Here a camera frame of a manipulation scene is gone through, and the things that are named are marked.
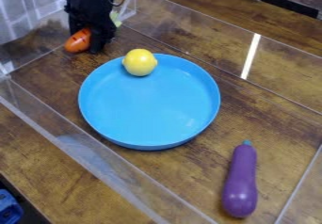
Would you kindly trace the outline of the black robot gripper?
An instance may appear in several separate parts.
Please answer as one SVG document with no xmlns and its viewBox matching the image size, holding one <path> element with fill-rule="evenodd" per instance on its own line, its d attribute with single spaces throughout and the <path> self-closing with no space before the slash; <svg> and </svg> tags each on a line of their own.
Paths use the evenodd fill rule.
<svg viewBox="0 0 322 224">
<path fill-rule="evenodd" d="M 85 26 L 84 14 L 91 19 L 102 19 L 112 11 L 114 0 L 65 0 L 64 11 L 68 13 L 69 32 L 75 34 Z M 116 34 L 116 26 L 108 23 L 104 26 L 91 25 L 89 52 L 96 54 Z"/>
</svg>

